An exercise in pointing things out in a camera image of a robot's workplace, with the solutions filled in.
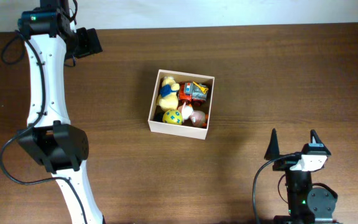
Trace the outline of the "yellow plush duck blue scarf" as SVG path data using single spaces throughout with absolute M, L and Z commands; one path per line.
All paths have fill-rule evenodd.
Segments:
M 175 110 L 178 108 L 177 92 L 180 90 L 180 84 L 173 77 L 164 77 L 162 87 L 157 97 L 156 105 L 163 111 Z

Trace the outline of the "white duck toy pink hat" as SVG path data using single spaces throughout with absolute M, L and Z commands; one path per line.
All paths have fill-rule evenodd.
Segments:
M 197 128 L 206 128 L 208 125 L 208 115 L 199 110 L 194 110 L 191 104 L 184 103 L 178 107 L 184 121 L 190 120 L 192 125 Z

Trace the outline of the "red grey toy truck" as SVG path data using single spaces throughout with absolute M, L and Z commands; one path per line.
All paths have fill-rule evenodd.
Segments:
M 196 82 L 186 82 L 180 85 L 178 100 L 181 103 L 193 103 L 200 106 L 207 100 L 209 88 Z

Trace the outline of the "yellow ball with letters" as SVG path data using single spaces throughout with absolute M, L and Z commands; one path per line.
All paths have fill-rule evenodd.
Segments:
M 182 125 L 183 116 L 178 110 L 168 110 L 164 113 L 162 122 L 167 124 Z

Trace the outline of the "black round cap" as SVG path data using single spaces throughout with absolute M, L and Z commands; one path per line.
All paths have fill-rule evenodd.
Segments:
M 164 116 L 164 113 L 163 113 L 163 112 L 157 113 L 157 114 L 154 116 L 154 121 L 156 121 L 156 122 L 162 122 L 163 116 Z

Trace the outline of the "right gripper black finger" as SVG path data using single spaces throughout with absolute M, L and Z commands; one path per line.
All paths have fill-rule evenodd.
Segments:
M 312 129 L 310 131 L 310 143 L 311 144 L 323 144 L 322 140 L 320 140 L 317 132 L 314 129 Z
M 270 142 L 268 144 L 268 148 L 264 155 L 264 159 L 267 161 L 271 161 L 279 157 L 280 157 L 280 150 L 278 146 L 277 131 L 275 128 L 273 128 L 270 137 Z

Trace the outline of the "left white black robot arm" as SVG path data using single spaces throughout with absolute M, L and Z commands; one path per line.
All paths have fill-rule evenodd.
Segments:
M 94 29 L 75 27 L 76 13 L 68 1 L 41 1 L 18 20 L 30 65 L 30 109 L 17 142 L 58 184 L 73 223 L 104 223 L 86 170 L 88 137 L 71 125 L 65 103 L 65 61 L 102 51 Z

